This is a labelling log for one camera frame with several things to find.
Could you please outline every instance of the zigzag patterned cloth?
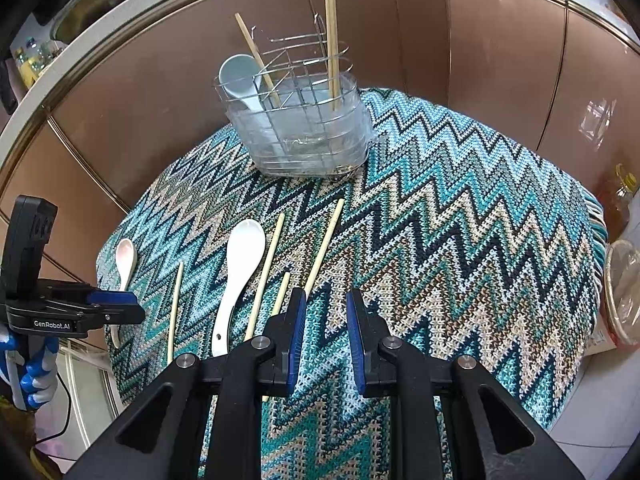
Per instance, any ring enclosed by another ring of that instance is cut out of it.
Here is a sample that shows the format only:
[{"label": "zigzag patterned cloth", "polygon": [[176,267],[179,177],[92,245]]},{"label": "zigzag patterned cloth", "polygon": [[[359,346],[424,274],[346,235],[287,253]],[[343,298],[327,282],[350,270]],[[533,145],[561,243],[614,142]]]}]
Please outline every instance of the zigzag patterned cloth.
[{"label": "zigzag patterned cloth", "polygon": [[[345,198],[308,299],[296,391],[263,405],[264,478],[388,474],[388,402],[359,397],[351,370],[351,286],[392,334],[425,353],[480,359],[545,427],[571,389],[598,308],[606,229],[580,183],[448,108],[392,90],[361,96],[380,139],[349,178],[263,176],[226,126],[162,172],[98,256],[99,285],[117,288],[117,243],[131,238],[138,249],[130,290],[146,320],[121,327],[122,347],[111,348],[129,402],[165,366],[180,260],[175,352],[207,358],[234,225],[253,218],[269,242],[286,214],[260,333],[284,272],[292,273],[290,286],[304,284],[335,203]],[[232,346],[242,340],[258,275],[233,316]]]}]

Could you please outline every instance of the metal bolt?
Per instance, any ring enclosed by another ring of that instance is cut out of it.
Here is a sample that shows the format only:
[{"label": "metal bolt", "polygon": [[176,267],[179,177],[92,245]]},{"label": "metal bolt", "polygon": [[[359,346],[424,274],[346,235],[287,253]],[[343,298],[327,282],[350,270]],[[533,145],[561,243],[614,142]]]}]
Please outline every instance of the metal bolt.
[{"label": "metal bolt", "polygon": [[175,358],[175,363],[180,368],[189,368],[193,366],[194,362],[196,362],[196,356],[193,354],[180,354]]},{"label": "metal bolt", "polygon": [[388,335],[382,338],[382,344],[389,350],[396,350],[402,346],[402,339],[394,335]]},{"label": "metal bolt", "polygon": [[251,346],[256,350],[263,350],[267,348],[271,344],[271,339],[269,339],[265,335],[257,335],[253,339],[251,339]]},{"label": "metal bolt", "polygon": [[472,370],[476,367],[477,363],[478,361],[476,361],[471,355],[461,355],[458,358],[458,365],[465,370]]}]

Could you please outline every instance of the glove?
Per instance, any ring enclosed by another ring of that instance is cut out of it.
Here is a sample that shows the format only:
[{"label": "glove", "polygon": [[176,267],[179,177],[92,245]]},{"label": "glove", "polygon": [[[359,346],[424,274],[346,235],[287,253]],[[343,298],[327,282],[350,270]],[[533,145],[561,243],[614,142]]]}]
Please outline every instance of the glove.
[{"label": "glove", "polygon": [[[28,338],[29,361],[18,351],[18,335],[0,322],[0,379],[11,387],[14,406],[19,410],[38,409],[53,399],[58,387],[59,339],[57,337],[24,336]],[[19,377],[18,367],[26,373]]]}]

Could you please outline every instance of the metal wire utensil holder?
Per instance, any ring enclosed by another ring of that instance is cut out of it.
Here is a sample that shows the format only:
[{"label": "metal wire utensil holder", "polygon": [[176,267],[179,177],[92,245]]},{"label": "metal wire utensil holder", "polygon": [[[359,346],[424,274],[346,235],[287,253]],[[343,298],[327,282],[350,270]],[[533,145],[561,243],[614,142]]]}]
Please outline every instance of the metal wire utensil holder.
[{"label": "metal wire utensil holder", "polygon": [[[250,78],[260,109],[249,110],[231,95],[230,82],[216,78],[214,83],[238,136],[265,174],[342,175],[367,157],[373,128],[351,74],[353,63],[345,56],[348,46],[339,43],[339,92],[332,96],[326,31],[318,14],[314,24],[315,33],[268,40],[260,53],[264,69]],[[265,75],[273,89],[262,84]]]}]

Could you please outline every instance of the chevron tablecloth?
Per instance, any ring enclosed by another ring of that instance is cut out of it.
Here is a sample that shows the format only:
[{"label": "chevron tablecloth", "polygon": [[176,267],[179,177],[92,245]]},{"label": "chevron tablecloth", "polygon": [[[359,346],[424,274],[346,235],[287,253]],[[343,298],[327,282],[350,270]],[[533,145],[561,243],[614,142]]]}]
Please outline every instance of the chevron tablecloth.
[{"label": "chevron tablecloth", "polygon": [[[580,183],[448,108],[393,90],[365,90],[362,99],[380,139],[349,178],[265,177],[226,126],[160,174],[98,256],[99,285],[117,288],[117,243],[131,238],[138,249],[130,290],[146,320],[121,327],[122,347],[111,348],[126,403],[164,368],[180,260],[175,353],[207,358],[233,226],[254,218],[269,243],[286,214],[260,333],[284,272],[292,272],[289,286],[304,284],[345,198],[308,298],[296,391],[263,405],[264,478],[386,478],[388,402],[359,397],[353,381],[350,286],[425,353],[475,355],[545,427],[562,410],[598,307],[606,230]],[[233,316],[232,346],[258,275]]]}]

